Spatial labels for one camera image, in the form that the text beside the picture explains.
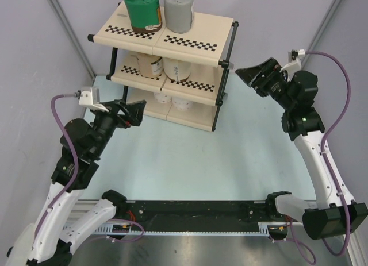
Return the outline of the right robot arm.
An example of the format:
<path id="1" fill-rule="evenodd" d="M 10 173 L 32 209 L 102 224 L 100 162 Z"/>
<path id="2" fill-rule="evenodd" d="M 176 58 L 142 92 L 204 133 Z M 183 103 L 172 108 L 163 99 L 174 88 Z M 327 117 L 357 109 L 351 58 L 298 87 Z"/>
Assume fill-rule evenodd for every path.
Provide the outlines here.
<path id="1" fill-rule="evenodd" d="M 346 188 L 323 138 L 325 127 L 313 107 L 317 76 L 303 70 L 289 76 L 291 71 L 291 66 L 281 67 L 272 57 L 235 71 L 259 96 L 272 97 L 284 109 L 283 131 L 300 152 L 315 191 L 314 205 L 286 191 L 269 194 L 272 202 L 265 206 L 266 216 L 272 221 L 284 215 L 300 221 L 313 240 L 353 233 L 367 218 L 367 205 L 357 203 Z"/>

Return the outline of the white flowered paper roll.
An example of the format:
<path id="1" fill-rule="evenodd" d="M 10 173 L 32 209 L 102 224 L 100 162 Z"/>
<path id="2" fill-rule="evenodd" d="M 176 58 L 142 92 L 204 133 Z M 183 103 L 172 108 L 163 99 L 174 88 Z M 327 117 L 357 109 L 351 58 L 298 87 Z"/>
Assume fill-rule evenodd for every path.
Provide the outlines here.
<path id="1" fill-rule="evenodd" d="M 178 97 L 172 97 L 172 103 L 176 109 L 182 111 L 189 110 L 193 106 L 193 101 Z"/>

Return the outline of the grey paper roll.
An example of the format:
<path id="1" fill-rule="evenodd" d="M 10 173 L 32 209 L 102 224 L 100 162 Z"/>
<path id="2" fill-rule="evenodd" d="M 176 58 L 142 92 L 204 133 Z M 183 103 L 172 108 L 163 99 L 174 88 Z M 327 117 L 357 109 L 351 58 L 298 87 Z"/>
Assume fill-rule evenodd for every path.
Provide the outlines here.
<path id="1" fill-rule="evenodd" d="M 184 34 L 194 20 L 194 0 L 164 0 L 166 26 L 174 33 Z"/>

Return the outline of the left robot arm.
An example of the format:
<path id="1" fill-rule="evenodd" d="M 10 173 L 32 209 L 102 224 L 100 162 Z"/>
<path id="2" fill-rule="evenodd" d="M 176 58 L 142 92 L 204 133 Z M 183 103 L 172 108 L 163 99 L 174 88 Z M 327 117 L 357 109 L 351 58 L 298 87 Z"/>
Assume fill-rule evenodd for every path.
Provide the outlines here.
<path id="1" fill-rule="evenodd" d="M 76 118 L 60 126 L 62 155 L 51 176 L 45 204 L 37 221 L 28 225 L 8 250 L 6 265 L 69 265 L 76 250 L 96 228 L 126 216 L 126 197 L 108 190 L 90 211 L 65 227 L 114 131 L 140 126 L 146 104 L 145 100 L 103 102 L 92 111 L 92 123 Z"/>

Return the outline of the brown paper roll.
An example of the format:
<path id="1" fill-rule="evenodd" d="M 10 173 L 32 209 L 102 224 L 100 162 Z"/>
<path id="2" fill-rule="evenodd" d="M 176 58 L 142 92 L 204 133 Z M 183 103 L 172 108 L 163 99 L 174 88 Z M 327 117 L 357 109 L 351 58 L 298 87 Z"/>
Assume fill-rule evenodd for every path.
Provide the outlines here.
<path id="1" fill-rule="evenodd" d="M 141 75 L 148 78 L 158 77 L 163 72 L 163 58 L 146 53 L 136 54 Z"/>

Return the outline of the cream paper roll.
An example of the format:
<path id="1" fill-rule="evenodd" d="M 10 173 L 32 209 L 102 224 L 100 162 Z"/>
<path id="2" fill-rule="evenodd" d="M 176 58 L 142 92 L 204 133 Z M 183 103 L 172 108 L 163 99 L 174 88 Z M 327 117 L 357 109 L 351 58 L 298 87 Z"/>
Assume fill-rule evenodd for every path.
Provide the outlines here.
<path id="1" fill-rule="evenodd" d="M 185 81 L 191 74 L 191 63 L 182 60 L 164 57 L 163 68 L 167 77 L 175 82 Z"/>

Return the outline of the green paper roll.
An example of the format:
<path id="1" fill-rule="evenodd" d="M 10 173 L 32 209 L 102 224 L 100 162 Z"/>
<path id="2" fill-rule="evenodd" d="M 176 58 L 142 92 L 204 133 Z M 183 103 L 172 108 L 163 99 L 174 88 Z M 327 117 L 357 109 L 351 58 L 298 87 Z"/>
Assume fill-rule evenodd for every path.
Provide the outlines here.
<path id="1" fill-rule="evenodd" d="M 162 15 L 159 0 L 124 0 L 136 33 L 154 33 L 162 27 Z"/>

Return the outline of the white dotted paper roll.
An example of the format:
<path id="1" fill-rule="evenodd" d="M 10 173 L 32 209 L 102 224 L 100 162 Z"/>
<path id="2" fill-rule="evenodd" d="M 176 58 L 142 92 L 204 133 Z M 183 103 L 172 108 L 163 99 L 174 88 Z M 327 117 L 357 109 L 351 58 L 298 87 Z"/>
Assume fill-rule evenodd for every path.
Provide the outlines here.
<path id="1" fill-rule="evenodd" d="M 159 103 L 170 103 L 172 101 L 171 96 L 169 96 L 165 93 L 162 93 L 162 92 L 160 92 L 160 93 L 155 92 L 154 93 L 154 98 Z"/>

